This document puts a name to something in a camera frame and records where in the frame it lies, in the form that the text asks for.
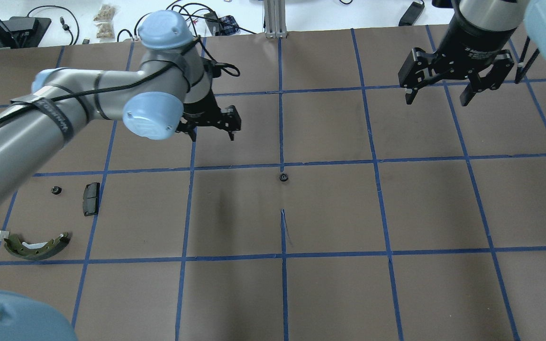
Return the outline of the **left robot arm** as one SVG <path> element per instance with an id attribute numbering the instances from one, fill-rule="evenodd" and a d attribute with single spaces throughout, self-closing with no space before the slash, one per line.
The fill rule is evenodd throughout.
<path id="1" fill-rule="evenodd" d="M 182 15 L 160 10 L 138 28 L 145 54 L 138 71 L 61 67 L 39 72 L 28 95 L 0 113 L 0 203 L 96 119 L 122 121 L 133 134 L 196 139 L 195 128 L 241 130 L 234 106 L 220 108 L 212 81 L 225 68 L 200 56 L 202 43 Z"/>

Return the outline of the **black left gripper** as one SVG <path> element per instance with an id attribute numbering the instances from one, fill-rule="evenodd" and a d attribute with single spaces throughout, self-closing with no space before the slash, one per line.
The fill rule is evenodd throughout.
<path id="1" fill-rule="evenodd" d="M 236 132 L 241 130 L 241 117 L 235 105 L 227 108 L 218 106 L 213 91 L 195 103 L 184 104 L 182 119 L 176 133 L 186 134 L 192 142 L 197 140 L 196 127 L 214 127 L 227 132 L 234 142 Z"/>

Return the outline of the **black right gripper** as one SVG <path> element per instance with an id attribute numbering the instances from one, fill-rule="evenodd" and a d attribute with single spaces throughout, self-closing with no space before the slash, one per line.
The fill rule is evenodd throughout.
<path id="1" fill-rule="evenodd" d="M 441 80 L 469 80 L 460 95 L 463 107 L 477 93 L 497 90 L 514 66 L 511 52 L 503 48 L 514 30 L 479 28 L 455 12 L 437 50 L 412 48 L 401 66 L 397 75 L 406 104 L 413 103 L 421 88 Z"/>

